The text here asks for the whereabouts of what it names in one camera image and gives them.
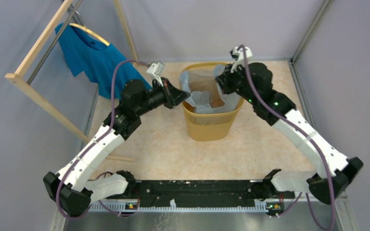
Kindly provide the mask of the yellow mesh trash bin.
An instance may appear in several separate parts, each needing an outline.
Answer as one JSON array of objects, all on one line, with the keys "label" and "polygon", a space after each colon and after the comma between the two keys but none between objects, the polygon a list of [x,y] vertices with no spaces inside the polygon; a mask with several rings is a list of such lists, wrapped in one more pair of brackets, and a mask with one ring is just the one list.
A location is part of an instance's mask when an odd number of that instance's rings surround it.
[{"label": "yellow mesh trash bin", "polygon": [[[197,63],[184,68],[182,72],[191,68],[208,67],[215,64],[227,65],[227,63],[224,62]],[[190,107],[183,101],[182,107],[189,136],[196,141],[215,141],[223,139],[229,133],[242,105],[243,99],[240,98],[237,108],[232,112],[201,115],[191,112]]]}]

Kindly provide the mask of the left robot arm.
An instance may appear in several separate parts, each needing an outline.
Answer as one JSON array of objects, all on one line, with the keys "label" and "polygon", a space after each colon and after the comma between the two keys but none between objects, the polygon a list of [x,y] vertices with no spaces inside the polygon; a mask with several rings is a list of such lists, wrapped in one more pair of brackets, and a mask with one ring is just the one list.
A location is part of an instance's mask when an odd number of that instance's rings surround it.
[{"label": "left robot arm", "polygon": [[141,125],[140,117],[163,105],[173,109],[190,97],[190,93],[173,86],[167,78],[153,80],[146,90],[138,79],[128,81],[121,92],[120,102],[94,138],[65,167],[56,173],[48,172],[43,182],[49,197],[65,218],[79,218],[99,200],[113,195],[124,199],[133,197],[134,184],[125,173],[90,180],[90,176],[109,154],[124,143]]}]

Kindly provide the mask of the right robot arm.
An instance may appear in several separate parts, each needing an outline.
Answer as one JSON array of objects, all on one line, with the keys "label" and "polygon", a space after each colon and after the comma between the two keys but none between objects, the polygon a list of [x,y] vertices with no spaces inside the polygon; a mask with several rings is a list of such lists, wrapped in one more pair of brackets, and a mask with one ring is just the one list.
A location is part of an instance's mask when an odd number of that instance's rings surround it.
[{"label": "right robot arm", "polygon": [[273,89],[272,72],[263,63],[249,64],[250,76],[231,64],[215,78],[222,93],[236,93],[252,105],[253,111],[288,138],[314,167],[312,171],[274,169],[263,185],[264,194],[277,198],[282,192],[310,193],[330,205],[363,167],[358,157],[349,158],[330,145],[303,117],[295,103]]}]

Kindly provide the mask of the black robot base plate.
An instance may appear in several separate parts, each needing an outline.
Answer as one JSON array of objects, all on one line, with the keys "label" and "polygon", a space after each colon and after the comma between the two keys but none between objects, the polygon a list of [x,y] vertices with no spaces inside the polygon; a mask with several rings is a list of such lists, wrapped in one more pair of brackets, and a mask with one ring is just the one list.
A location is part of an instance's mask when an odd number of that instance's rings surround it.
[{"label": "black robot base plate", "polygon": [[278,192],[260,180],[142,180],[128,191],[140,207],[253,207],[256,201],[294,199],[291,191]]}]

